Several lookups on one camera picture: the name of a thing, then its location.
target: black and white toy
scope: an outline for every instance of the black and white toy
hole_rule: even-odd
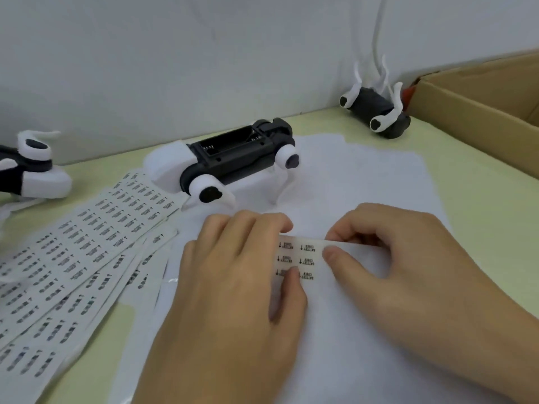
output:
[[[182,206],[185,211],[215,200],[235,208],[236,198],[226,185],[273,165],[288,174],[274,199],[276,203],[293,184],[299,164],[292,127],[276,118],[259,120],[193,144],[167,144],[146,156],[144,169],[160,189],[190,196]]]
[[[374,133],[386,139],[395,139],[410,126],[410,117],[403,113],[402,82],[397,82],[391,89],[387,81],[388,75],[385,56],[382,55],[380,77],[372,87],[363,87],[359,64],[356,62],[354,64],[354,85],[341,96],[339,103],[342,108],[348,109],[356,115]],[[382,96],[385,88],[389,90],[391,101]]]
[[[51,147],[40,140],[58,135],[57,131],[25,130],[17,135],[17,148],[0,145],[0,191],[16,198],[0,207],[0,229],[12,211],[63,198],[71,191],[71,177],[52,164]]]

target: table surface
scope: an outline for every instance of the table surface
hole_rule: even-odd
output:
[[[539,227],[539,180],[412,119],[394,141],[378,138],[340,108],[286,119],[296,135],[340,133],[348,142],[414,151],[424,158],[456,239],[505,292],[539,317],[539,263],[534,249]],[[23,210],[8,220],[0,251],[13,246],[77,204],[140,167],[152,148],[65,167],[72,194]],[[106,403],[134,313],[116,305],[94,334],[83,356],[54,382],[44,403]]]

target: gray wall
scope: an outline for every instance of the gray wall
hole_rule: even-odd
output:
[[[380,0],[0,0],[0,143],[74,162],[334,106]],[[388,0],[392,80],[539,44],[539,0]]]

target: cardboard box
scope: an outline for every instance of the cardboard box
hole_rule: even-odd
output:
[[[408,113],[539,178],[539,52],[423,76]]]

